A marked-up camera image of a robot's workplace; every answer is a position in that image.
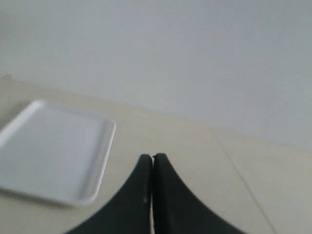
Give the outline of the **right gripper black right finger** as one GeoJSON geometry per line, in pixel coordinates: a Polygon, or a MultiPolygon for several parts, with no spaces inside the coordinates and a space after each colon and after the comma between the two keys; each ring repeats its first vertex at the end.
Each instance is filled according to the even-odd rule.
{"type": "Polygon", "coordinates": [[[201,202],[164,153],[154,156],[153,220],[156,234],[242,234],[201,202]]]}

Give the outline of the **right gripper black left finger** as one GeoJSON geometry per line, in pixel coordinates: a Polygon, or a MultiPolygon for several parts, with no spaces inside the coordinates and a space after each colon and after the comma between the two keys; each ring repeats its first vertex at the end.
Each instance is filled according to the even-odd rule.
{"type": "Polygon", "coordinates": [[[143,154],[118,192],[69,234],[149,234],[153,161],[143,154]]]}

